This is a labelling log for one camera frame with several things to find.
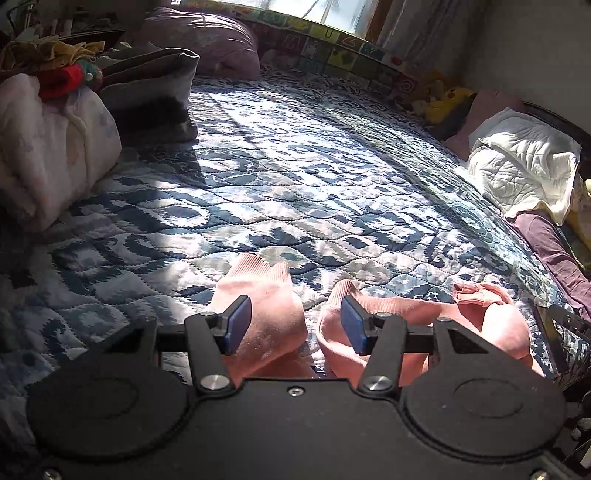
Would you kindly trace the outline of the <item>pink pillow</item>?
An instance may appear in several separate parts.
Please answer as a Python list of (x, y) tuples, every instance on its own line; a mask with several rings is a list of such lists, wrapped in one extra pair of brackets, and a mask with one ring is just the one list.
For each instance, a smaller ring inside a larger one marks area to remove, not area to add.
[(521, 98), (500, 90), (483, 89), (476, 95), (459, 132), (444, 142), (444, 145), (460, 159), (466, 161), (471, 149), (469, 136), (488, 118), (493, 117), (505, 108), (523, 112), (525, 110)]

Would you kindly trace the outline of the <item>red green plush toy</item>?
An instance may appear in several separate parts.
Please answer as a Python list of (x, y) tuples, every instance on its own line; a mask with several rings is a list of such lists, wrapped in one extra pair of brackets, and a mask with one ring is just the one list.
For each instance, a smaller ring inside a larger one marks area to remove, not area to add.
[(62, 98), (82, 86), (97, 91), (103, 81), (100, 68), (86, 59), (79, 59), (65, 67), (39, 71), (35, 76), (39, 81), (39, 96), (43, 101)]

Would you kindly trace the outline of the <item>pink sweatshirt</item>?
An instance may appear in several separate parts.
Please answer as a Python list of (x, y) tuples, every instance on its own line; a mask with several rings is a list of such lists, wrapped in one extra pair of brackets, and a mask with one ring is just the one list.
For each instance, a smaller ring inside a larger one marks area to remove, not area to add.
[[(235, 354), (224, 365), (235, 384), (246, 377), (312, 378), (315, 372), (297, 350), (308, 338), (304, 307), (291, 282), (287, 263), (266, 263), (252, 254), (242, 254), (228, 274), (216, 284), (208, 309), (223, 312), (238, 299), (249, 296), (252, 320)], [(351, 295), (370, 313), (401, 316), (411, 325), (428, 326), (450, 318), (536, 373), (542, 371), (530, 353), (526, 320), (508, 292), (494, 284), (455, 285), (451, 304), (404, 297), (378, 298), (363, 294), (353, 281), (344, 279), (332, 288), (318, 318), (317, 333), (322, 353), (339, 378), (359, 383), (368, 357), (353, 351), (342, 329), (341, 301)]]

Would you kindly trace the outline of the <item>colourful alphabet bumper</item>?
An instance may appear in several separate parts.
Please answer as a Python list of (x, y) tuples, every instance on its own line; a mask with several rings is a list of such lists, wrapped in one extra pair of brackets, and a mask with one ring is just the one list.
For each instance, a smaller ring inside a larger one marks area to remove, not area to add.
[(410, 99), (418, 80), (394, 55), (352, 34), (284, 13), (221, 1), (182, 1), (188, 11), (238, 20), (256, 36), (259, 60), (276, 70), (342, 79), (380, 98)]

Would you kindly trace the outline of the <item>blue patterned quilt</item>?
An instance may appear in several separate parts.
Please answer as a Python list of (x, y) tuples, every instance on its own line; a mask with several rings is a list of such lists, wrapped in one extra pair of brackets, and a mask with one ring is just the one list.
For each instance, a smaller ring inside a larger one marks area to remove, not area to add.
[(197, 142), (137, 147), (39, 234), (5, 237), (1, 417), (24, 444), (29, 387), (128, 323), (175, 324), (239, 254), (290, 267), (308, 328), (339, 281), (448, 302), (456, 283), (572, 308), (521, 236), (409, 116), (322, 78), (200, 80)]

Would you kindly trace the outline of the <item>purple round pillow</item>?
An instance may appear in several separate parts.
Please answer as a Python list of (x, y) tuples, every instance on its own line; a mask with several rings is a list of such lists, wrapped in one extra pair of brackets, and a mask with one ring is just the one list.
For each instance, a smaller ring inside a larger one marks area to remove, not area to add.
[(229, 17), (159, 7), (144, 20), (133, 41), (196, 53), (200, 76), (238, 80), (256, 80), (260, 76), (256, 36)]

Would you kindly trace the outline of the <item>window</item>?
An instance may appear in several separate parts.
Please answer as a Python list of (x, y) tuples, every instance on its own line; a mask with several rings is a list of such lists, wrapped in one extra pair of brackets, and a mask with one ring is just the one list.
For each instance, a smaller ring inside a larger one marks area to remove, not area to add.
[(287, 15), (310, 21), (356, 37), (366, 36), (378, 0), (238, 0), (224, 1), (236, 7), (252, 8), (263, 18)]

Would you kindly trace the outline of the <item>purple sheet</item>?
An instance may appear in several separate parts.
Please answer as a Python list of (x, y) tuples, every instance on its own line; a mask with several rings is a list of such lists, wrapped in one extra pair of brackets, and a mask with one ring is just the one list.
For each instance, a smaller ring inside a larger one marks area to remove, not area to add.
[(551, 219), (543, 212), (522, 212), (513, 224), (562, 287), (575, 312), (589, 322), (590, 278), (565, 249)]

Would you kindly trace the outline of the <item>dark grey cushion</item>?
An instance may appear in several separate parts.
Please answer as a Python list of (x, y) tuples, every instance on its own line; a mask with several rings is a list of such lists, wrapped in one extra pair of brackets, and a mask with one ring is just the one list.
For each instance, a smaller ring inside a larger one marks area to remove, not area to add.
[(151, 43), (112, 50), (96, 64), (98, 95), (112, 115), (125, 147), (192, 142), (198, 127), (189, 113), (199, 56), (184, 48)]

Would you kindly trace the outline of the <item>pale pink bundled blanket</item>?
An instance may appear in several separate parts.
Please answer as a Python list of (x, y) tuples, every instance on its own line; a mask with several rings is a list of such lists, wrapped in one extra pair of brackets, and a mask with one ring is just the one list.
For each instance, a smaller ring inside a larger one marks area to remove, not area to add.
[(43, 231), (116, 163), (121, 141), (99, 96), (81, 87), (44, 102), (37, 78), (1, 84), (1, 205), (28, 231)]

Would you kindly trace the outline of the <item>white quilted blanket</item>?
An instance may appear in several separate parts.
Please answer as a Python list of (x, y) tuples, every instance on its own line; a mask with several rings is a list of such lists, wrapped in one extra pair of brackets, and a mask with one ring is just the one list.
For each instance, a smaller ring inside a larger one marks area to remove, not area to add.
[(581, 146), (569, 135), (506, 108), (469, 137), (466, 174), (504, 217), (543, 210), (565, 223), (577, 190)]

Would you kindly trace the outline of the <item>yellow plush toy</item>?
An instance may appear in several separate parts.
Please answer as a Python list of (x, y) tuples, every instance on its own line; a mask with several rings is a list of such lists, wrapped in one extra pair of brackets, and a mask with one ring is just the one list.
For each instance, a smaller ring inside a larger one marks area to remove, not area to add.
[(439, 125), (474, 95), (474, 90), (458, 85), (453, 78), (441, 72), (433, 71), (419, 77), (417, 88), (411, 95), (411, 107), (429, 125)]

